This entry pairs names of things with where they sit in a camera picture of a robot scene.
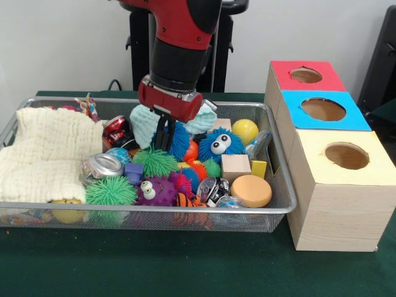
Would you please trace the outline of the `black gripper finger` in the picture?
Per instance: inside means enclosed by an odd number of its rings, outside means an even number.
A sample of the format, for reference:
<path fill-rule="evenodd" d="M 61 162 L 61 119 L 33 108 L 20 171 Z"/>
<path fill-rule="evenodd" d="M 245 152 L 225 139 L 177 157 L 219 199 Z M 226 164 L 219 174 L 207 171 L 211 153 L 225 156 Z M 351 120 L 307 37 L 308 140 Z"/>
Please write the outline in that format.
<path fill-rule="evenodd" d="M 172 143 L 173 143 L 175 129 L 176 129 L 176 120 L 170 118 L 169 120 L 167 120 L 166 126 L 164 127 L 164 130 L 163 130 L 163 150 L 164 151 L 170 151 Z"/>
<path fill-rule="evenodd" d="M 160 119 L 157 124 L 157 130 L 154 137 L 154 148 L 156 150 L 166 149 L 166 132 L 165 132 L 165 124 L 166 124 L 166 117 L 164 114 L 160 116 Z"/>

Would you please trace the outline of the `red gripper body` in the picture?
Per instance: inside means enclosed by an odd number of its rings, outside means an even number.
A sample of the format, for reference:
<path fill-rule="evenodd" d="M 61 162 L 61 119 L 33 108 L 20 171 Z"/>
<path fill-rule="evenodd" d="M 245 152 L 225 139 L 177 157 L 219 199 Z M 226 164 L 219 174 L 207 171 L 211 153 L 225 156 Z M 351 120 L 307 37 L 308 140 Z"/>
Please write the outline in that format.
<path fill-rule="evenodd" d="M 169 114 L 173 119 L 188 122 L 195 118 L 203 103 L 201 93 L 171 92 L 153 84 L 146 75 L 139 84 L 139 101 L 142 105 Z"/>

